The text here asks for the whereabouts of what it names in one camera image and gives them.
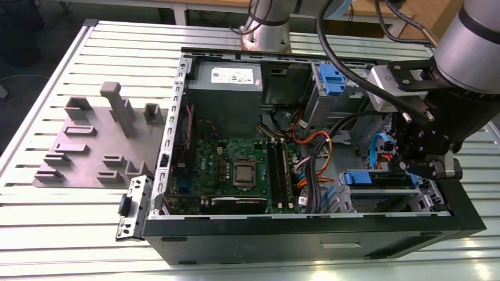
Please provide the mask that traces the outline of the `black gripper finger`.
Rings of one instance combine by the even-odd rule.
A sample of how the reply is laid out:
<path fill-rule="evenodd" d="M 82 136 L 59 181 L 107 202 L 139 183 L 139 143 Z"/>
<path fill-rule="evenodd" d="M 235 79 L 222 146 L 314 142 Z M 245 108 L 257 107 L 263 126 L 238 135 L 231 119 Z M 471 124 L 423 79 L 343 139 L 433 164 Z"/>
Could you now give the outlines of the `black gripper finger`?
<path fill-rule="evenodd" d="M 406 171 L 410 174 L 418 174 L 418 163 L 415 154 L 415 139 L 419 133 L 418 123 L 407 119 L 407 113 L 393 113 L 393 137 L 395 139 L 395 153 L 389 167 L 393 172 Z"/>
<path fill-rule="evenodd" d="M 427 179 L 454 177 L 454 152 L 449 136 L 431 129 L 415 129 L 407 143 L 409 172 Z"/>

